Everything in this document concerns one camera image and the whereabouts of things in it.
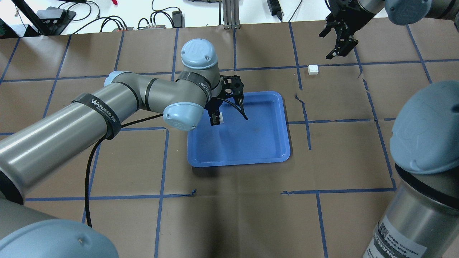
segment power adapter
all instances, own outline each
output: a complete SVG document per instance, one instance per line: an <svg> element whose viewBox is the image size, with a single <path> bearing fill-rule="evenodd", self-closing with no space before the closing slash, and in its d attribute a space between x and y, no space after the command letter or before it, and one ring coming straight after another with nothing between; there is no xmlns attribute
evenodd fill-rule
<svg viewBox="0 0 459 258"><path fill-rule="evenodd" d="M267 0L269 11L272 16L277 16L282 21L282 8L280 7L279 0Z"/></svg>
<svg viewBox="0 0 459 258"><path fill-rule="evenodd" d="M185 19L183 18L182 11L173 11L172 12L172 22L174 23L174 28L183 28L185 27Z"/></svg>

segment blue tray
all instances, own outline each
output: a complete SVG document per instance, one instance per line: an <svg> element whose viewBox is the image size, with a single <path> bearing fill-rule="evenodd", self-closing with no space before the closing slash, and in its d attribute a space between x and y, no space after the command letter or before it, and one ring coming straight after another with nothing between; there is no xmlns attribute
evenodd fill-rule
<svg viewBox="0 0 459 258"><path fill-rule="evenodd" d="M207 112L188 132L188 162L193 167L283 162L290 156L282 96L275 91L244 93L249 120L227 103L224 123L211 126Z"/></svg>

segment small white cube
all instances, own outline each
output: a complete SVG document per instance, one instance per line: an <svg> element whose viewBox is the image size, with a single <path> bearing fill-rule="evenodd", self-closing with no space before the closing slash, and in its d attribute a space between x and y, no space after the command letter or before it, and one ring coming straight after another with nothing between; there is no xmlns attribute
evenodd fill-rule
<svg viewBox="0 0 459 258"><path fill-rule="evenodd" d="M308 65L308 73L309 75L316 75L319 73L319 66L318 65Z"/></svg>

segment white floor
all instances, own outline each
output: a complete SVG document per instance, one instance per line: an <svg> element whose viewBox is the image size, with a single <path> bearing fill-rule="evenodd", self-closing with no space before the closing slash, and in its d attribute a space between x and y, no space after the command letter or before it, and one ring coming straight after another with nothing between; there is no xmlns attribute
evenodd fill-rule
<svg viewBox="0 0 459 258"><path fill-rule="evenodd" d="M150 20L152 13L150 0L118 0L118 5L115 6L111 0L93 0L101 8L101 17L109 15L118 15L123 18L129 27L135 27L139 20L143 17ZM27 0L27 4L34 10L46 9L49 6L58 7L62 1L57 0ZM300 0L279 0L282 11L285 13L284 21L288 21L292 16L294 10L298 6ZM190 2L188 0L155 0L154 7L156 10L169 6L179 7L185 17L186 27L203 27L218 25L218 3L206 3L196 0ZM79 22L71 22L71 24L64 30L62 34L71 34L86 23L95 19L97 15L97 8L92 5L93 11L91 15L85 20ZM77 13L75 19L84 17L89 12L87 5L78 5L72 8L72 11ZM277 17L270 16L267 0L239 0L239 13L241 24L244 23L271 23L280 22ZM15 16L16 9L10 0L0 0L0 17L7 24L21 24L19 17ZM329 14L325 2L322 0L303 0L300 8L296 12L292 21L315 21L325 20ZM387 17L384 10L377 15L377 17ZM29 23L28 19L22 15L24 23ZM167 28L171 25L169 21L163 16L158 15L157 24L165 24ZM102 20L96 21L86 28L82 29L79 33L93 33L99 32ZM109 22L104 27L105 31L112 31L116 28L114 22Z"/></svg>

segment table surface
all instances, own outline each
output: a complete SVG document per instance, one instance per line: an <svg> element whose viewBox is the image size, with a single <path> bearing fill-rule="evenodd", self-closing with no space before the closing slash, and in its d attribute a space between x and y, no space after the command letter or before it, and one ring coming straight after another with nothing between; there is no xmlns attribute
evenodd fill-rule
<svg viewBox="0 0 459 258"><path fill-rule="evenodd" d="M96 153L94 228L120 257L355 258L399 184L389 152L403 104L431 82L459 80L452 22L374 19L347 57L326 60L324 22L0 40L0 139L44 118L113 70L173 80L177 50L213 42L222 74L284 99L291 156L282 163L193 168L187 133L162 119L123 129ZM307 65L319 74L308 75ZM150 116L138 111L128 121ZM27 196L26 206L84 223L89 150ZM444 255L455 258L459 240Z"/></svg>

